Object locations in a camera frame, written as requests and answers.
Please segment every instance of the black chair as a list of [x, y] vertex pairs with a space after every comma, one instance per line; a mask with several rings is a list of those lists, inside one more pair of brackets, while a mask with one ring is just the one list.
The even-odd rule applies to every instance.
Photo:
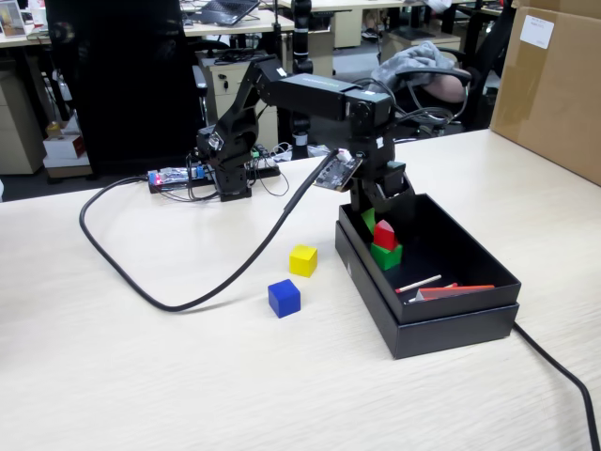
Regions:
[[[516, 10], [511, 8], [512, 1], [507, 0], [505, 2], [501, 15], [474, 56], [469, 57], [457, 50], [440, 48], [443, 52], [453, 54], [461, 63], [462, 69], [469, 72], [471, 76], [470, 91], [465, 110], [457, 118], [466, 131], [484, 129], [490, 123], [492, 108], [488, 105], [489, 108], [487, 108], [487, 111], [483, 111], [483, 107], [487, 102], [483, 93], [488, 74], [495, 68], [500, 59], [504, 59], [507, 47], [509, 46], [509, 38], [511, 37], [511, 30], [516, 16]], [[431, 69], [418, 69], [413, 72], [438, 73], [437, 70]], [[408, 81], [410, 80], [411, 73], [399, 72], [396, 75]], [[463, 107], [463, 104], [440, 101], [419, 87], [414, 87], [414, 93], [419, 104], [422, 106], [440, 106], [454, 113], [459, 113]], [[397, 103], [406, 111], [414, 111], [418, 108], [407, 87], [396, 91], [395, 97]]]
[[48, 0], [95, 174], [183, 165], [202, 126], [178, 0]]
[[229, 45], [219, 40], [197, 39], [188, 42], [189, 64], [192, 66], [193, 69], [194, 82], [196, 83], [196, 93], [201, 103], [200, 111], [202, 114], [203, 127], [206, 127], [208, 125], [206, 107], [208, 86], [207, 80], [205, 80], [205, 76], [203, 75], [203, 72], [198, 66], [196, 52], [207, 52], [207, 57], [212, 58], [214, 56], [213, 51], [227, 49], [229, 49]]

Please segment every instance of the robotic arm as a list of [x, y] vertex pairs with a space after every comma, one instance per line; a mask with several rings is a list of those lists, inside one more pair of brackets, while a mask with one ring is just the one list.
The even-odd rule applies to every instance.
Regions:
[[[404, 216], [410, 214], [414, 192], [405, 165], [394, 161], [390, 131], [397, 122], [390, 95], [307, 73], [287, 76], [275, 56], [250, 64], [234, 103], [212, 134], [198, 136], [197, 157], [214, 168], [222, 200], [251, 195], [244, 164], [251, 160], [258, 136], [255, 107], [259, 100], [307, 116], [345, 122], [348, 127], [345, 136], [340, 136], [340, 147], [348, 150], [359, 167], [341, 191], [351, 191], [353, 209], [374, 207], [380, 214], [400, 210]], [[397, 219], [397, 223], [410, 220]]]

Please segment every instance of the cardboard box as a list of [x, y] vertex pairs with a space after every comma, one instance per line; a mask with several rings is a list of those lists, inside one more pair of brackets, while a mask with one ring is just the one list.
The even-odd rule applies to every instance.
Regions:
[[44, 147], [51, 159], [76, 159], [85, 152], [84, 139], [80, 135], [49, 136], [44, 140]]
[[491, 129], [601, 184], [601, 1], [514, 5], [519, 9]]
[[90, 166], [48, 167], [46, 168], [46, 172], [51, 179], [66, 179], [94, 174]]
[[87, 158], [87, 152], [82, 153], [79, 158], [44, 158], [44, 166], [48, 169], [51, 167], [74, 167], [74, 166], [90, 166], [90, 160]]

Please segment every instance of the red triangular block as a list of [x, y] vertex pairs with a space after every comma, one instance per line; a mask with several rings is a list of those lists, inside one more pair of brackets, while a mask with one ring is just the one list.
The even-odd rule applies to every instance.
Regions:
[[393, 228], [384, 220], [374, 227], [374, 244], [389, 251], [393, 251], [398, 246]]

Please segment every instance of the laptop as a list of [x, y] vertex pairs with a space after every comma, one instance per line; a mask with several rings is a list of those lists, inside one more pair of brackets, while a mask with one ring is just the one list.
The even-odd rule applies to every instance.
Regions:
[[233, 25], [258, 5], [258, 0], [211, 0], [194, 14], [194, 19], [201, 23]]

